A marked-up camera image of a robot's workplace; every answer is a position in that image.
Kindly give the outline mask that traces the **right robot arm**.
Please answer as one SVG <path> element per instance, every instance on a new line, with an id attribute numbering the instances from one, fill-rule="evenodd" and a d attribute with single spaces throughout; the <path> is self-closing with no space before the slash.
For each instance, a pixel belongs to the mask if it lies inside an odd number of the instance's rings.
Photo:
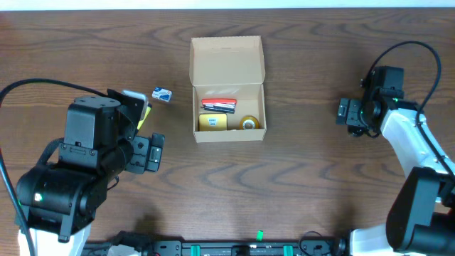
<path id="1" fill-rule="evenodd" d="M 434 210 L 437 203 L 454 209 L 454 162 L 418 104 L 404 99 L 403 82 L 402 68 L 379 66 L 362 81 L 361 99 L 339 102 L 337 124 L 356 137 L 386 138 L 406 178 L 385 224 L 351 232 L 350 255 L 454 254 L 454 212 Z"/>

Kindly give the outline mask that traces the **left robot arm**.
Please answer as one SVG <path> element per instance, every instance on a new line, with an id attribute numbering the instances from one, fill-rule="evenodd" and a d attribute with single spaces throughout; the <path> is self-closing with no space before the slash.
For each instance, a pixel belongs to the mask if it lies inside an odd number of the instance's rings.
<path id="1" fill-rule="evenodd" d="M 34 255 L 81 255 L 109 183 L 127 171 L 156 172 L 164 135 L 140 137 L 150 110 L 146 95 L 112 92 L 77 97 L 68 107 L 65 135 L 50 143 L 18 181 L 28 230 L 18 235 Z"/>

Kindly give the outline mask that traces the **yellow tape roll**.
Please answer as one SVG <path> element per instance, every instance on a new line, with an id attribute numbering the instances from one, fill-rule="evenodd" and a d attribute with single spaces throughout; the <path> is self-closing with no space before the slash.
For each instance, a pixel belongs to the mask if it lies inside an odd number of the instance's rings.
<path id="1" fill-rule="evenodd" d="M 240 120 L 239 128 L 241 130 L 259 129 L 260 128 L 259 120 L 251 115 L 244 116 Z"/>

